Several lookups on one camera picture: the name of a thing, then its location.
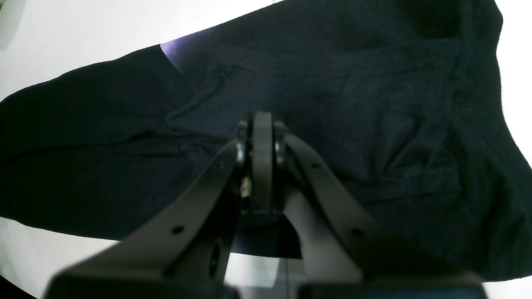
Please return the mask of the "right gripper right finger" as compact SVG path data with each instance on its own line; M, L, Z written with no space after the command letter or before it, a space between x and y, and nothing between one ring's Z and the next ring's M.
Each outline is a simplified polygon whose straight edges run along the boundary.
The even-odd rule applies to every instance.
M486 299L482 278L379 223L306 142L272 123L276 182L308 281L299 299Z

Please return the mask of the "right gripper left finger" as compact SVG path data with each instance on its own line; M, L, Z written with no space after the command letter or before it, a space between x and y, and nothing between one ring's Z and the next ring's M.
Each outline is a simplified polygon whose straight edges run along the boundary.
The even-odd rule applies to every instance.
M273 118L258 112L164 211L57 274L46 299L238 299L224 276L242 213L271 213Z

